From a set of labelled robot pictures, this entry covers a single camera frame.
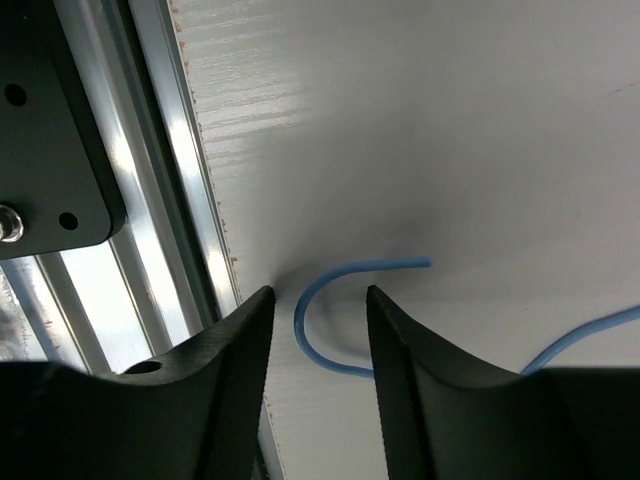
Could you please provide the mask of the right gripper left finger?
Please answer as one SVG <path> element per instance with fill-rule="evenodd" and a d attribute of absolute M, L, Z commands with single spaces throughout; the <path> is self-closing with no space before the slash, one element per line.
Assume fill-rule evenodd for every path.
<path fill-rule="evenodd" d="M 275 312 L 262 287 L 225 319 L 121 374 L 1 366 L 5 479 L 248 479 Z"/>

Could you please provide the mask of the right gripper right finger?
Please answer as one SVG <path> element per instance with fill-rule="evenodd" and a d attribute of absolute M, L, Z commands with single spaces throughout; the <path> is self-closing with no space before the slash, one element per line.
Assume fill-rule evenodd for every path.
<path fill-rule="evenodd" d="M 366 316 L 393 479 L 635 479 L 639 373 L 520 375 L 412 319 L 370 287 Z"/>

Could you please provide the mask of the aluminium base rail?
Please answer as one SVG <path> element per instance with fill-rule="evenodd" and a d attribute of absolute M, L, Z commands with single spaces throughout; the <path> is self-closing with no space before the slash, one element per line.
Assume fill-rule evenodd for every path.
<path fill-rule="evenodd" d="M 237 298 L 169 1 L 1 5 L 1 358 L 121 372 Z"/>

